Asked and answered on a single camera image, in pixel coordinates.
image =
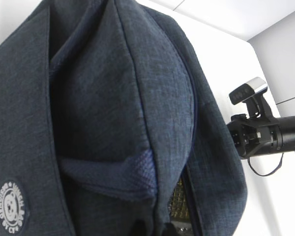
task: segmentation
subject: white wall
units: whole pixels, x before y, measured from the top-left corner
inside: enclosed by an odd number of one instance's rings
[[[295,116],[295,12],[249,43],[256,51],[281,116]]]

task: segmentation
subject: circular logo patch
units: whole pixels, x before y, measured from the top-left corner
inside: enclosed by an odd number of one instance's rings
[[[4,229],[12,235],[18,234],[24,227],[24,195],[15,181],[5,182],[0,190],[0,219]]]

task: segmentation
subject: white backdrop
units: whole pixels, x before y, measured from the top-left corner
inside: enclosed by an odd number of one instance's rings
[[[31,13],[40,0],[0,0],[0,44]],[[171,15],[193,44],[225,122],[246,113],[243,104],[233,106],[229,92],[259,76],[265,79],[251,45],[148,0],[140,3]],[[266,99],[279,116],[273,97]],[[260,173],[272,171],[280,155],[255,157],[252,164]],[[295,154],[286,153],[283,167],[273,176],[259,177],[243,161],[248,185],[248,202],[235,236],[295,236]]]

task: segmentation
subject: black cable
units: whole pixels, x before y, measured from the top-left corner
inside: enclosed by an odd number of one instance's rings
[[[283,161],[283,155],[284,153],[282,153],[282,156],[281,156],[281,160],[280,160],[280,163],[278,164],[278,166],[273,170],[271,171],[269,174],[266,174],[266,175],[261,175],[259,174],[252,166],[251,166],[251,163],[250,163],[250,157],[248,158],[248,165],[249,167],[252,169],[252,171],[256,174],[256,175],[259,175],[259,176],[262,176],[262,177],[266,177],[266,176],[270,176],[272,174],[274,174],[278,169],[280,169],[282,167],[282,161]]]

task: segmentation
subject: white ceiling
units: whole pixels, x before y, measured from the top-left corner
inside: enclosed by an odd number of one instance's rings
[[[295,11],[295,0],[151,0],[248,40]]]

